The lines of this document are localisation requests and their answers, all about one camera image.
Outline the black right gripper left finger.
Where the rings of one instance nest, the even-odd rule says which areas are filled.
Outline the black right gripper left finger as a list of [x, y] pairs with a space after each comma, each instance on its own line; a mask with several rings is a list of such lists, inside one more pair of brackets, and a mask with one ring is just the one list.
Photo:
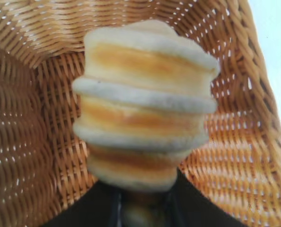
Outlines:
[[120, 227], [121, 191], [101, 181], [44, 227]]

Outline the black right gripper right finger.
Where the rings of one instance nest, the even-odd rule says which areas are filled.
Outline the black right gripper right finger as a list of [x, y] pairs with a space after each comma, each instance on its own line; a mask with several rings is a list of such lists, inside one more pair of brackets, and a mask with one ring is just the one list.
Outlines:
[[177, 169], [177, 180], [169, 191], [170, 227], [245, 227], [241, 221], [206, 198]]

